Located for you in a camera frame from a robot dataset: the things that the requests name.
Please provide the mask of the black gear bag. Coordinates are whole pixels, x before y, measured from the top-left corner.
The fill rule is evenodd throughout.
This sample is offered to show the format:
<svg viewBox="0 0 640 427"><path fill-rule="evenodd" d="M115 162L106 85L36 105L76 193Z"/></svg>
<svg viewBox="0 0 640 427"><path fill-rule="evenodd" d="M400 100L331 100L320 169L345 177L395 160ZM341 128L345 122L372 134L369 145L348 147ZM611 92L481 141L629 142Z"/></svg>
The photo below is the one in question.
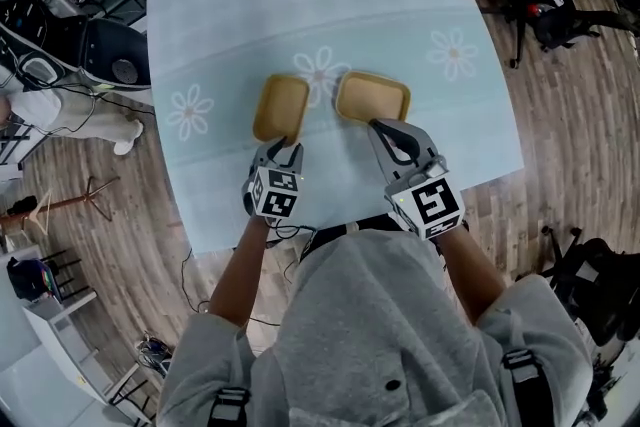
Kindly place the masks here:
<svg viewBox="0 0 640 427"><path fill-rule="evenodd" d="M144 333L135 345L138 362L165 378L173 356L172 349L162 340Z"/></svg>

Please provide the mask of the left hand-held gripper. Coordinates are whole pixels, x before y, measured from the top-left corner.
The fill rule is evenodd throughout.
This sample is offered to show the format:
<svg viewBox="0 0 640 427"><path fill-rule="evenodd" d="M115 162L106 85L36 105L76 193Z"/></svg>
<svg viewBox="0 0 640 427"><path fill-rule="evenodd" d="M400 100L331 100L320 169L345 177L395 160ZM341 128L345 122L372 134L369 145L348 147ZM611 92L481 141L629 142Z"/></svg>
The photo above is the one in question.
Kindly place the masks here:
<svg viewBox="0 0 640 427"><path fill-rule="evenodd" d="M286 142L286 137L278 137L263 143L256 150L253 165L257 168L243 187L243 202L249 215L265 218L292 216L301 190L301 177L294 172L302 171L303 144L298 143L293 149L286 165L288 171L265 167L269 162L274 162Z"/></svg>

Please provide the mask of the person's left forearm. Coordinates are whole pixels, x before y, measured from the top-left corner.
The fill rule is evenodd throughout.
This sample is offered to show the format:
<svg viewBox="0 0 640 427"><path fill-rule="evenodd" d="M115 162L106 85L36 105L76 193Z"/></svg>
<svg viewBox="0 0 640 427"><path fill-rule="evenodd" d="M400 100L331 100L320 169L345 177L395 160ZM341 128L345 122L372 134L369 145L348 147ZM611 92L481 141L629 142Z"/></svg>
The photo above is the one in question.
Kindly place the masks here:
<svg viewBox="0 0 640 427"><path fill-rule="evenodd" d="M259 288L270 228L252 216L209 300L208 313L244 327L251 318Z"/></svg>

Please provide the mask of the person's black trousers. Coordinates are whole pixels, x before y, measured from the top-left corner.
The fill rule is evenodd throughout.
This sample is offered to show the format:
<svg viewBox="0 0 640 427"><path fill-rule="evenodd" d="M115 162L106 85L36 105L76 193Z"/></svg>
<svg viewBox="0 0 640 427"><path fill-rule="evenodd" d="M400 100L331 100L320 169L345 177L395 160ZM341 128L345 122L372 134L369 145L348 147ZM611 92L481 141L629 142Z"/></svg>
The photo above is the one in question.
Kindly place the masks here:
<svg viewBox="0 0 640 427"><path fill-rule="evenodd" d="M398 232L402 231L403 228L388 214L383 214L366 219L361 219L348 224L321 229L311 235L310 239L302 250L299 261L302 262L314 250L319 249L320 247L333 242L334 240L342 236L363 230Z"/></svg>

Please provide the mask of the wooden coat rack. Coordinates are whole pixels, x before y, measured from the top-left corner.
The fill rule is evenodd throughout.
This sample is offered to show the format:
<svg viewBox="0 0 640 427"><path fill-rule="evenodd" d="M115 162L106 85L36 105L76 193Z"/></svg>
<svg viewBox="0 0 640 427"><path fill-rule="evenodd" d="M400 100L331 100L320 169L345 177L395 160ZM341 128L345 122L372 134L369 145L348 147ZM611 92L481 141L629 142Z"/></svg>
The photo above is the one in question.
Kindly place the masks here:
<svg viewBox="0 0 640 427"><path fill-rule="evenodd" d="M25 212L14 214L0 215L0 228L6 228L8 226L19 224L21 228L24 228L27 222L34 224L44 235L48 234L50 214L54 210L66 208L75 204L88 204L92 206L97 213L105 219L107 222L113 221L113 215L111 212L107 212L101 208L96 202L96 198L99 194L107 189L109 186L117 183L121 180L120 176L115 176L106 181L101 186L93 187L94 177L90 176L85 190L79 196L75 196L69 199L64 199L57 202L51 202L53 188L50 188L42 197L42 199L36 203L34 208L31 208Z"/></svg>

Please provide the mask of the person's grey hoodie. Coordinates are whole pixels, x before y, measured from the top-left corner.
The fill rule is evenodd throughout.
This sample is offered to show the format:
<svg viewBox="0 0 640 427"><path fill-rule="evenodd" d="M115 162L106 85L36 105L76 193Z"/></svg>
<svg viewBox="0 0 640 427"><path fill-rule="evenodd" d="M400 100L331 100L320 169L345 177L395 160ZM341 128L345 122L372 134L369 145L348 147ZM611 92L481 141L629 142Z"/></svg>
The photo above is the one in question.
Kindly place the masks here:
<svg viewBox="0 0 640 427"><path fill-rule="evenodd" d="M440 250L364 230L300 264L274 344L193 316L158 427L215 427L225 391L247 427L571 427L592 380L587 348L543 278L507 288L476 324L447 295Z"/></svg>

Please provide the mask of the person's right forearm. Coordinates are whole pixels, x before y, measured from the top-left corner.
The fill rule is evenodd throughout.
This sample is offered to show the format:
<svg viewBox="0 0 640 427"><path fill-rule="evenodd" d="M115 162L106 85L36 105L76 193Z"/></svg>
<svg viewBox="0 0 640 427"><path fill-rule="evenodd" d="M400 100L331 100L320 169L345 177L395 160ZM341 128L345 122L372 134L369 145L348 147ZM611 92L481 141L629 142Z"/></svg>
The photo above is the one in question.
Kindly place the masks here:
<svg viewBox="0 0 640 427"><path fill-rule="evenodd" d="M469 321L476 324L506 290L506 284L463 225L440 235L437 244L456 295Z"/></svg>

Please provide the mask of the black office chair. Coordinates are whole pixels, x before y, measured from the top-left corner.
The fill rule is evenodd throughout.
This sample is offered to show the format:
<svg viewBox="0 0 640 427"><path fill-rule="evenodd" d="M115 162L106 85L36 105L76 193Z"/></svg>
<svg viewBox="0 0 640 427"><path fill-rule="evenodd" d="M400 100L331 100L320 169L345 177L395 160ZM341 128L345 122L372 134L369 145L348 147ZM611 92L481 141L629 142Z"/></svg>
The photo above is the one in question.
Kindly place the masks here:
<svg viewBox="0 0 640 427"><path fill-rule="evenodd" d="M516 24L516 55L509 66L519 67L522 61L525 30L531 27L543 52L558 47L571 48L580 37L598 38L595 26L623 30L640 37L640 28L623 15L604 10L580 10L574 0L506 0L500 7L483 8L483 14L502 15Z"/></svg>
<svg viewBox="0 0 640 427"><path fill-rule="evenodd" d="M566 248L550 226L541 233L553 259L536 274L578 331L592 365L612 365L640 333L640 253L618 253L602 238L585 238L579 227L569 229Z"/></svg>

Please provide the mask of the black side chair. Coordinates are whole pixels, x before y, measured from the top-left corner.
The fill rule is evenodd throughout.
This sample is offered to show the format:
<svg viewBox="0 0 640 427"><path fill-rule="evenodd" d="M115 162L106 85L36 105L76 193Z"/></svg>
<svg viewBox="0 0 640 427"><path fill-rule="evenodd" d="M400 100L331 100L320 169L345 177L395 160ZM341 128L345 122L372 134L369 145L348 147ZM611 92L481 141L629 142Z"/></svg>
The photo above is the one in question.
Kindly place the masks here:
<svg viewBox="0 0 640 427"><path fill-rule="evenodd" d="M80 259L58 264L56 258L65 254L67 250L57 251L44 258L27 258L18 260L11 257L6 265L9 281L19 299L36 302L44 295L55 297L60 303L89 291L89 286L83 286L72 292L63 289L74 281L73 277L60 282L58 276L64 268L74 266Z"/></svg>

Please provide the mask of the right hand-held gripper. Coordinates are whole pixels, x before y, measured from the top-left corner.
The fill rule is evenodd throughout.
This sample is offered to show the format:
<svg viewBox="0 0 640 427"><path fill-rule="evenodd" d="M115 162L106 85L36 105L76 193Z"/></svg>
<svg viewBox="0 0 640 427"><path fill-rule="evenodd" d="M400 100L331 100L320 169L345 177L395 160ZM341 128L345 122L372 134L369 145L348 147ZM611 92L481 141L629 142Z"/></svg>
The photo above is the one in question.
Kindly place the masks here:
<svg viewBox="0 0 640 427"><path fill-rule="evenodd" d="M367 134L389 183L385 198L411 232L428 240L461 224L464 203L460 191L444 158L434 158L434 143L423 129L401 120L375 118ZM397 166L421 162L428 163L400 177Z"/></svg>

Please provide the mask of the tan rectangular tray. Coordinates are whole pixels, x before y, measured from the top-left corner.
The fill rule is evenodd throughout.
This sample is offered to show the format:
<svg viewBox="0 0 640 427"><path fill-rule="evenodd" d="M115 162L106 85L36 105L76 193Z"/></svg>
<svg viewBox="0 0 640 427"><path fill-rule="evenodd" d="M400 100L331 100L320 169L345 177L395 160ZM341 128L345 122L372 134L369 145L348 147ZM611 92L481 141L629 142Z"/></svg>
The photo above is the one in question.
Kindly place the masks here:
<svg viewBox="0 0 640 427"><path fill-rule="evenodd" d="M411 92L401 82L371 73L350 71L341 79L335 100L339 116L368 124L372 119L405 121Z"/></svg>
<svg viewBox="0 0 640 427"><path fill-rule="evenodd" d="M253 122L253 135L261 142L285 138L285 146L299 137L310 94L302 78L271 75L265 82Z"/></svg>

